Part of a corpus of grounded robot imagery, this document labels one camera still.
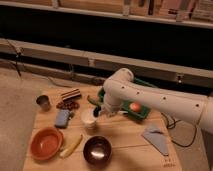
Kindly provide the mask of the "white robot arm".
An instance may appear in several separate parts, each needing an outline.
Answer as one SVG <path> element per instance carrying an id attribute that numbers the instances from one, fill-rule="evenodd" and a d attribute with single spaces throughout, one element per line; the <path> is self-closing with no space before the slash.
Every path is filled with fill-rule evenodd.
<path id="1" fill-rule="evenodd" d="M 199 126 L 213 134 L 213 96 L 198 95 L 135 84 L 131 70 L 121 68 L 108 77 L 101 111 L 114 116 L 125 100 Z"/>

